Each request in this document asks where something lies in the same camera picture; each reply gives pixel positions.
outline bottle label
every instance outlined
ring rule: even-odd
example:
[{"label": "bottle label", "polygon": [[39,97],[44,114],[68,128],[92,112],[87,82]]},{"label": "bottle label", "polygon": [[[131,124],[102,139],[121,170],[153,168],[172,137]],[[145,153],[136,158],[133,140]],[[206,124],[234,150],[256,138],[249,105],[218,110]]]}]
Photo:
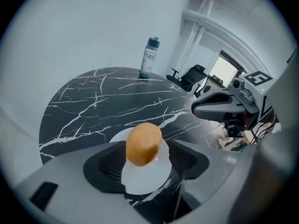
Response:
[{"label": "bottle label", "polygon": [[142,60],[142,66],[141,66],[141,72],[144,74],[149,75],[151,72],[151,69],[154,65],[154,60],[156,58],[157,51],[152,49],[145,49],[143,60]]}]

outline window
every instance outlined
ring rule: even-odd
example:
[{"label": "window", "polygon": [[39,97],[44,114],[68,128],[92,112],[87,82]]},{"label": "window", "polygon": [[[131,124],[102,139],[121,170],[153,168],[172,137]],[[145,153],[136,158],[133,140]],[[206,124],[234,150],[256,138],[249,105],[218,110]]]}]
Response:
[{"label": "window", "polygon": [[244,68],[222,51],[209,75],[216,75],[219,79],[223,80],[223,85],[227,87],[235,77],[244,73],[246,73]]}]

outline round table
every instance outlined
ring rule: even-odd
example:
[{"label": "round table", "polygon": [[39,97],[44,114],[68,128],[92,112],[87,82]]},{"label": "round table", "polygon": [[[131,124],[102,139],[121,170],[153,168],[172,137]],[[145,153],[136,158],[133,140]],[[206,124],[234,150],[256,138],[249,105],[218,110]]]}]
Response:
[{"label": "round table", "polygon": [[[108,143],[118,132],[143,122],[160,127],[164,140],[179,139],[217,147],[207,120],[194,116],[194,98],[167,79],[139,70],[103,68],[65,84],[47,106],[40,127],[40,154],[45,164],[67,152]],[[172,170],[151,194],[126,194],[127,201],[152,223],[170,222],[180,179]]]}]

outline marble tabletop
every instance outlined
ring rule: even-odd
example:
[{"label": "marble tabletop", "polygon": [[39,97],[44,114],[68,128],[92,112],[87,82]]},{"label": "marble tabletop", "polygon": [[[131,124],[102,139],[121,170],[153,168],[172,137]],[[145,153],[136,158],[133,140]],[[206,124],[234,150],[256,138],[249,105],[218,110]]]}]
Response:
[{"label": "marble tabletop", "polygon": [[[160,127],[164,140],[183,140],[216,148],[207,120],[194,116],[189,94],[166,78],[139,70],[102,68],[65,84],[47,106],[40,126],[42,162],[67,152],[108,143],[118,132],[143,122]],[[171,170],[166,183],[151,194],[126,194],[127,201],[152,223],[170,222],[180,178]]]}]

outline black marble table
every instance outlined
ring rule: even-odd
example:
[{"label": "black marble table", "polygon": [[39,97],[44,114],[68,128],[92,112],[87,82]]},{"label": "black marble table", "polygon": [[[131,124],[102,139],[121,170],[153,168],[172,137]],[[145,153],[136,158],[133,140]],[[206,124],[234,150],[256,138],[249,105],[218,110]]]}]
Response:
[{"label": "black marble table", "polygon": [[[150,122],[164,140],[179,139],[216,148],[207,120],[191,112],[190,95],[166,78],[139,70],[103,68],[65,84],[47,106],[40,127],[43,163],[67,152],[107,143],[121,130]],[[152,223],[170,222],[178,200],[180,177],[175,170],[166,183],[146,195],[126,194],[127,201]]]}]

